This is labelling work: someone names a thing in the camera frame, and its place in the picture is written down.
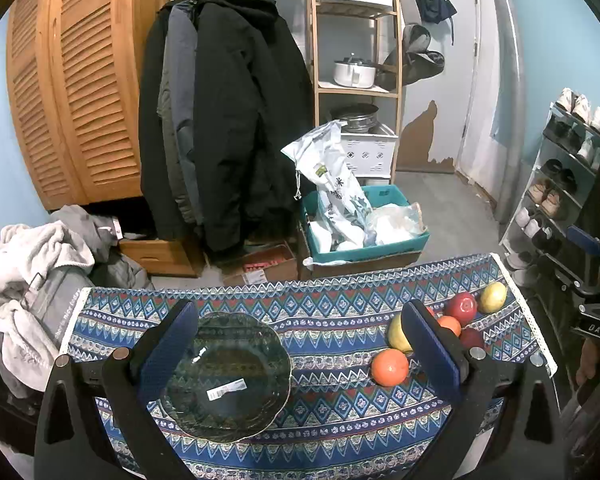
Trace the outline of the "person's right hand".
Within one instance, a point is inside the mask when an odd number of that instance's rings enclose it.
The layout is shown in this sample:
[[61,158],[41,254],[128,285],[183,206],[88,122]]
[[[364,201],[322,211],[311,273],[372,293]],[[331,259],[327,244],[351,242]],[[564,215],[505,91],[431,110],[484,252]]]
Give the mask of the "person's right hand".
[[598,362],[600,362],[600,346],[592,339],[585,339],[576,374],[576,382],[579,387],[595,377]]

